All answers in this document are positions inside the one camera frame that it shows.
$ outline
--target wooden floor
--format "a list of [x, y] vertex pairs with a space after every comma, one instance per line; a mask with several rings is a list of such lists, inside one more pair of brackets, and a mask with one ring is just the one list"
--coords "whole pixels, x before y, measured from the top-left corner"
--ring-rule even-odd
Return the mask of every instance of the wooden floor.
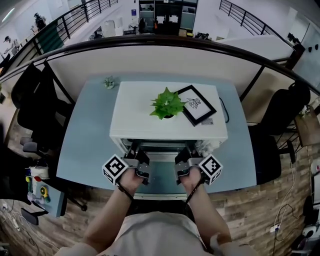
[[[297, 154], [297, 166], [292, 167], [295, 173], [295, 185], [289, 204], [294, 209], [294, 215], [299, 219], [292, 216], [288, 207], [277, 239], [281, 240], [288, 234], [290, 235], [283, 241], [276, 242], [275, 255], [290, 255], [291, 243], [301, 234], [304, 221], [302, 209], [305, 198], [311, 194], [309, 166], [313, 159], [320, 157], [319, 152], [318, 146], [310, 146], [303, 148]], [[251, 245], [261, 256], [273, 254], [275, 235], [270, 233], [269, 229], [274, 225], [280, 205], [293, 183], [289, 155], [283, 155], [281, 164], [282, 175], [274, 181], [238, 191], [210, 194], [212, 203], [227, 221], [232, 238], [241, 244]], [[76, 198], [86, 202], [88, 206], [86, 212], [81, 211], [75, 204], [68, 201], [63, 217], [53, 218], [45, 215], [39, 218], [39, 226], [32, 226], [41, 238], [50, 241], [58, 248], [72, 246], [81, 239], [89, 222], [108, 201], [111, 194], [109, 190], [82, 185], [70, 189]], [[0, 205], [4, 201], [10, 208], [12, 200], [0, 200]], [[30, 209], [32, 212], [37, 211], [34, 206], [15, 201], [13, 214], [18, 223], [21, 207]], [[0, 212], [0, 221], [3, 222], [9, 216], [8, 213]], [[35, 245], [31, 245], [29, 242], [30, 236], [25, 230], [19, 232], [13, 228], [10, 219], [7, 219], [1, 226], [0, 241], [10, 243], [13, 256], [53, 255], [57, 251], [52, 245], [40, 240], [26, 222], [22, 228], [31, 235]]]

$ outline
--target shirt sleeve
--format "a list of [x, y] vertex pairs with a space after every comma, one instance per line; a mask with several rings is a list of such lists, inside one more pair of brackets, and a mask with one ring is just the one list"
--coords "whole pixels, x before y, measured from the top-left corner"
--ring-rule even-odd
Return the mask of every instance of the shirt sleeve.
[[258, 256], [258, 253], [250, 245], [239, 245], [237, 242], [227, 242], [218, 244], [218, 234], [210, 239], [210, 247], [213, 249], [214, 256]]
[[54, 256], [96, 256], [98, 252], [89, 244], [76, 243], [72, 247], [62, 247]]

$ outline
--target black and white cube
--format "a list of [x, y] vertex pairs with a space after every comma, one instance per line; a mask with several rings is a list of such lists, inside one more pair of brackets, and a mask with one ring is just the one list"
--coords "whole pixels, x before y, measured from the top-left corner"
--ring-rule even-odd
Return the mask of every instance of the black and white cube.
[[212, 155], [208, 155], [199, 163], [199, 167], [209, 177], [209, 185], [211, 185], [221, 174], [222, 164]]
[[113, 185], [116, 185], [117, 178], [119, 178], [128, 167], [126, 162], [114, 154], [102, 166], [102, 173]]

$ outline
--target white t-shirt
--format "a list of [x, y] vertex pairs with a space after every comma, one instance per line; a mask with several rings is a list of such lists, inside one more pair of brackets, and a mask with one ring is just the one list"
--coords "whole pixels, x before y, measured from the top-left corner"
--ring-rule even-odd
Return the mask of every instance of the white t-shirt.
[[[210, 240], [215, 256], [257, 256], [248, 245], [236, 242], [218, 245], [217, 235]], [[101, 253], [86, 243], [61, 248], [55, 256], [210, 256], [205, 251], [197, 226], [176, 213], [150, 212], [124, 219], [113, 244]]]

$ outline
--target ceiling light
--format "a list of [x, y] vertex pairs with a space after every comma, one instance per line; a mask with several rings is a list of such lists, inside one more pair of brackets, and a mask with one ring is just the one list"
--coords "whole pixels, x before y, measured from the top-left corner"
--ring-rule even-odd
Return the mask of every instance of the ceiling light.
[[15, 9], [15, 8], [12, 8], [11, 11], [8, 12], [8, 14], [7, 14], [7, 15], [4, 17], [4, 19], [2, 20], [2, 22], [4, 22], [4, 21], [9, 17], [9, 15], [14, 11], [14, 9]]

